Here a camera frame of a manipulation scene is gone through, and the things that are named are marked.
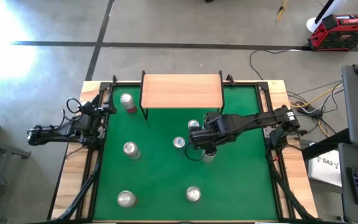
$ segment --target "black desk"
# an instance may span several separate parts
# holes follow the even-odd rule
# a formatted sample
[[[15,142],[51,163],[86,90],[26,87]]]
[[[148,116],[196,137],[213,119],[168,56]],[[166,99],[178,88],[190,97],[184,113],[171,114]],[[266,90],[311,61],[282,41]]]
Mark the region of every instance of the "black desk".
[[[358,146],[340,143],[339,162],[341,164],[342,179],[342,203],[343,212],[347,221],[358,223],[358,204],[354,200],[349,178],[346,174],[346,168],[358,168]]]
[[[337,148],[340,142],[358,145],[358,76],[353,66],[342,67],[347,123],[346,128],[302,151],[304,160],[309,160]]]

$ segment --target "wooden table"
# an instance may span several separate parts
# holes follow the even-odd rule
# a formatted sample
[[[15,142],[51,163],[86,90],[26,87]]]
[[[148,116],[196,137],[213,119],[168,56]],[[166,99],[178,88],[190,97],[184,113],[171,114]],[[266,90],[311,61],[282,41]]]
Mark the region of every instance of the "wooden table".
[[[237,82],[260,82],[256,81],[237,81]],[[290,107],[290,102],[288,100],[287,91],[285,89],[285,84],[283,80],[269,80],[268,87],[270,91],[270,98],[272,102],[273,109],[279,108],[282,105],[287,105]],[[84,82],[83,88],[81,91],[80,101],[91,101],[94,96],[99,93],[99,86],[101,81],[88,81]],[[267,111],[267,104],[262,98],[262,103],[264,105],[264,111]],[[294,139],[288,139],[288,142],[292,145],[299,146],[299,142]],[[81,147],[80,144],[70,143],[68,145],[67,154]],[[62,173],[58,180],[58,188],[55,195],[55,200],[52,201],[50,218],[59,217],[65,209],[72,203],[73,199],[76,197],[77,193],[81,188],[81,181],[84,173],[84,166],[86,161],[86,155],[88,149],[81,149],[80,151],[72,154],[68,157],[63,165]],[[91,171],[93,169],[97,151],[93,152],[93,161],[91,163]],[[287,147],[283,150],[283,159],[285,162],[285,169],[287,172],[288,182],[291,188],[291,191],[295,194],[295,197],[299,202],[306,208],[306,210],[314,217],[317,217],[317,211],[313,200],[313,195],[310,189],[308,174],[306,172],[305,163],[303,162],[303,157],[301,151],[298,149]],[[277,170],[280,170],[278,163],[276,162]],[[280,201],[283,208],[283,216],[289,217],[287,209],[287,201],[284,193],[279,188]],[[82,217],[87,217],[89,201],[90,201],[91,188],[89,189],[87,196],[85,197],[85,202],[83,206]]]

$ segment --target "concrete floor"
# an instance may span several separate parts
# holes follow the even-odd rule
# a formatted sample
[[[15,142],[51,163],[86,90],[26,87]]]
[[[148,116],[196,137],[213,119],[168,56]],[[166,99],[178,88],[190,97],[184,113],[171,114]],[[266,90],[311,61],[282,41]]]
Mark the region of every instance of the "concrete floor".
[[[0,140],[32,151],[29,160],[12,160],[0,218],[8,223],[41,222],[47,217],[66,144],[30,147],[26,131],[35,124],[58,124],[69,97],[79,97],[93,47],[29,47],[13,40],[96,41],[108,0],[0,0]],[[304,45],[305,22],[322,6],[313,0],[289,1],[275,23],[281,0],[116,0],[105,42],[170,42],[247,45]],[[341,12],[358,12],[349,0]],[[101,49],[93,80],[139,80],[140,73],[211,73],[257,80],[249,65],[251,50]],[[358,63],[358,52],[266,52],[254,54],[253,66],[265,79],[285,80],[300,92],[341,79],[343,65]],[[307,100],[322,90],[308,92]],[[347,125],[343,95],[339,110],[324,115],[337,131]],[[301,127],[314,124],[299,117]],[[316,130],[304,137],[319,141]],[[341,214],[341,197],[312,183],[319,217]]]

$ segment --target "green table surface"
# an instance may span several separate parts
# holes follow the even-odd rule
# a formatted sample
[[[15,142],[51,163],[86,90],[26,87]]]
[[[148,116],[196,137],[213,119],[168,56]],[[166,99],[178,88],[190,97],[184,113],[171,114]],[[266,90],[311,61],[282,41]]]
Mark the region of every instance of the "green table surface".
[[[218,147],[212,162],[194,162],[178,153],[173,139],[188,138],[187,123],[216,109],[150,109],[145,120],[137,106],[134,114],[120,104],[122,93],[139,102],[138,86],[117,86],[109,117],[99,179],[94,220],[277,220],[269,167],[265,159],[261,129],[241,134],[236,142]],[[258,113],[253,86],[225,86],[224,113]],[[133,161],[123,153],[123,145],[135,142],[142,157]],[[190,155],[201,151],[190,147]],[[189,186],[201,190],[196,203],[187,201]],[[119,192],[136,194],[137,204],[122,208]]]

